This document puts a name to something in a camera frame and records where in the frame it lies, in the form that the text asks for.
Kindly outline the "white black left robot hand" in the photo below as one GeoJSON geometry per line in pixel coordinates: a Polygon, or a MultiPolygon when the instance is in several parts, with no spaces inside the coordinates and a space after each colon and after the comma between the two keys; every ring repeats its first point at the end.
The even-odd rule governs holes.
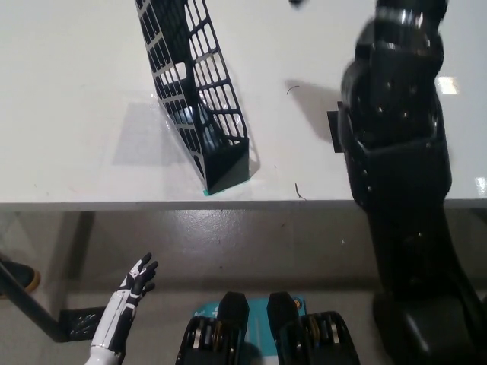
{"type": "Polygon", "coordinates": [[[92,339],[92,348],[108,351],[117,360],[125,354],[138,305],[155,288],[151,280],[156,274],[158,262],[151,259],[150,252],[139,259],[113,292],[92,339]]]}

